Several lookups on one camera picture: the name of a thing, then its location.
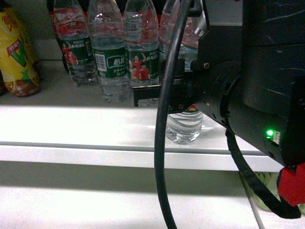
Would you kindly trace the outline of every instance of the green led light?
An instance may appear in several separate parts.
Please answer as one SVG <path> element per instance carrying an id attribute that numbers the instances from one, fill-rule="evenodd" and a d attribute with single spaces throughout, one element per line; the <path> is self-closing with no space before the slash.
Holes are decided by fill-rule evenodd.
<path id="1" fill-rule="evenodd" d="M 274 135 L 275 131 L 274 130 L 267 130 L 266 134 L 267 134 L 267 138 L 271 138 Z"/>

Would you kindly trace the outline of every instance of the white shelf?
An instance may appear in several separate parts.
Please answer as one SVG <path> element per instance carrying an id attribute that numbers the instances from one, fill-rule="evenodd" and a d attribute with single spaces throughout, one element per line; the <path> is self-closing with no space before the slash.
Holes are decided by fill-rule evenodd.
<path id="1" fill-rule="evenodd" d="M 165 229 L 154 171 L 0 162 L 1 229 Z M 166 170 L 180 229 L 259 229 L 237 172 Z"/>
<path id="2" fill-rule="evenodd" d="M 44 62 L 41 92 L 28 98 L 0 97 L 0 160 L 153 167 L 156 106 L 132 107 L 103 101 L 98 86 L 73 85 L 60 61 Z M 181 146 L 166 141 L 167 168 L 237 170 L 224 128 L 202 132 Z M 245 141 L 239 146 L 255 171 L 282 166 Z"/>

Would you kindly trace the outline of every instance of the black strap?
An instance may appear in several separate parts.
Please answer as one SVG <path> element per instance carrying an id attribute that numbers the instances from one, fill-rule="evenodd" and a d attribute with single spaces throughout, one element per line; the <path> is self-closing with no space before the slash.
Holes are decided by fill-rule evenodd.
<path id="1" fill-rule="evenodd" d="M 279 201 L 252 171 L 237 145 L 235 134 L 227 129 L 225 135 L 232 158 L 253 192 L 279 217 L 284 219 L 300 218 L 301 212 L 298 206 L 292 207 L 282 198 Z"/>

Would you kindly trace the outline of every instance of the yellow label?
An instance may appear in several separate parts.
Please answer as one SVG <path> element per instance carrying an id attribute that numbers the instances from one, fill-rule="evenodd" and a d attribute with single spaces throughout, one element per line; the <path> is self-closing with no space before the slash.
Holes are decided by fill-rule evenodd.
<path id="1" fill-rule="evenodd" d="M 30 38 L 13 12 L 12 8 L 0 12 L 0 69 L 9 91 L 29 96 L 39 91 L 40 79 L 33 68 Z"/>

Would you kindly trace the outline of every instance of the plastic water bottle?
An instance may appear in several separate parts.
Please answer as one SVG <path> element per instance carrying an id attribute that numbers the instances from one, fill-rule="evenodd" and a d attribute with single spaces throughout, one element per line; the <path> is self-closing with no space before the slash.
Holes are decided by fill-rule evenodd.
<path id="1" fill-rule="evenodd" d="M 161 61 L 166 60 L 173 29 L 177 21 L 179 7 L 179 0 L 167 0 L 164 5 L 159 32 Z M 197 58 L 198 41 L 200 39 L 200 36 L 195 34 L 197 27 L 194 25 L 193 21 L 195 21 L 195 18 L 187 18 L 178 57 L 179 59 L 182 58 L 185 60 L 185 71 L 187 72 L 190 71 L 191 62 Z"/>
<path id="2" fill-rule="evenodd" d="M 166 136 L 177 144 L 187 144 L 199 136 L 203 123 L 203 113 L 195 105 L 187 112 L 167 116 Z"/>
<path id="3" fill-rule="evenodd" d="M 128 0 L 124 12 L 125 51 L 130 87 L 159 83 L 158 19 L 151 0 Z M 155 100 L 140 100 L 150 106 Z"/>
<path id="4" fill-rule="evenodd" d="M 77 0 L 55 0 L 54 22 L 69 74 L 77 86 L 94 84 L 96 67 L 84 12 Z"/>
<path id="5" fill-rule="evenodd" d="M 120 9 L 113 0 L 91 0 L 88 18 L 102 93 L 108 102 L 124 101 L 130 96 L 130 89 Z"/>
<path id="6" fill-rule="evenodd" d="M 160 68 L 165 66 L 169 44 L 173 34 L 173 29 L 177 20 L 180 7 L 179 0 L 167 0 L 164 5 L 160 21 Z M 180 83 L 181 73 L 178 71 L 179 65 L 184 64 L 184 71 L 190 71 L 192 60 L 197 58 L 199 36 L 194 33 L 193 19 L 187 18 L 183 39 L 178 55 L 178 64 L 175 72 L 174 84 Z M 166 136 L 177 144 L 188 144 L 195 140 L 202 131 L 203 118 L 207 119 L 195 105 L 191 105 L 187 111 L 177 114 L 169 114 L 167 117 Z"/>

